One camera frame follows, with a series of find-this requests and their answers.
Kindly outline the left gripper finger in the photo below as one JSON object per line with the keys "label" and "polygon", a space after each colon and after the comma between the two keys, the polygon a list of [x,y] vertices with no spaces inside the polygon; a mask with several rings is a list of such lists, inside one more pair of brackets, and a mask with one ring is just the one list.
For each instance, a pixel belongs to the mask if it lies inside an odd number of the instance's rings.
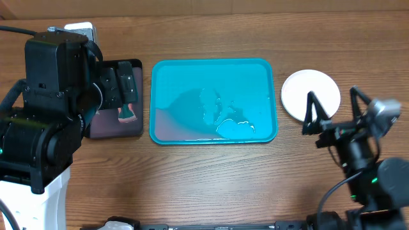
{"label": "left gripper finger", "polygon": [[137,87],[131,63],[128,61],[119,62],[117,73],[118,77],[120,78],[123,103],[135,103],[137,101]]}
{"label": "left gripper finger", "polygon": [[117,109],[123,105],[116,73],[113,68],[101,70],[100,83],[102,85],[103,101],[101,109]]}

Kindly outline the green and orange sponge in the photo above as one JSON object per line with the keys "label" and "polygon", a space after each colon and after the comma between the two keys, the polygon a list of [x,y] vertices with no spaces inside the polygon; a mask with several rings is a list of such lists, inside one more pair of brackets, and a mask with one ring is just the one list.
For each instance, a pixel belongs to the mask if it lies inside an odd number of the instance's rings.
{"label": "green and orange sponge", "polygon": [[137,116],[132,108],[132,104],[128,103],[118,108],[118,121],[120,123],[129,123],[137,120]]}

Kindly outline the white plate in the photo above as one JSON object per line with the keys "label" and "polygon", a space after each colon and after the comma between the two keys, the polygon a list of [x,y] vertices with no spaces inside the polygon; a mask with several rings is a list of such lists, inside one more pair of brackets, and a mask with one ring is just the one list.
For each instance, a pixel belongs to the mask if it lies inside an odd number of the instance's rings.
{"label": "white plate", "polygon": [[281,89],[281,102],[290,116],[304,121],[310,91],[314,92],[328,117],[338,111],[341,93],[336,82],[323,72],[300,70],[291,74]]}

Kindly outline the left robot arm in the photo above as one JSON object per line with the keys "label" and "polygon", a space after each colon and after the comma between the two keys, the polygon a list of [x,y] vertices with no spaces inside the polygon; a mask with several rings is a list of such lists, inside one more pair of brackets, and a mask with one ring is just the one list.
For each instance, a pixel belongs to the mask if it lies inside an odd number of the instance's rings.
{"label": "left robot arm", "polygon": [[142,64],[64,29],[28,35],[26,77],[1,102],[1,213],[7,229],[65,229],[73,154],[98,111],[136,102]]}

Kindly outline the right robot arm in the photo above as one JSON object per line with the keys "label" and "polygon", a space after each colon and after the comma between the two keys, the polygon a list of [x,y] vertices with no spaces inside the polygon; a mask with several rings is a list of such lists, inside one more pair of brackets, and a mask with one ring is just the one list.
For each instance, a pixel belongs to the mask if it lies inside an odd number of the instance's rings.
{"label": "right robot arm", "polygon": [[[319,136],[317,148],[335,147],[334,162],[345,179],[322,198],[315,214],[307,216],[301,229],[407,229],[402,209],[408,206],[408,161],[380,160],[380,139],[401,114],[395,99],[371,99],[354,86],[350,89],[353,119],[333,123],[313,91],[307,94],[302,127],[304,135]],[[327,199],[347,185],[351,199],[361,208],[346,211],[342,219],[334,211],[324,211]]]}

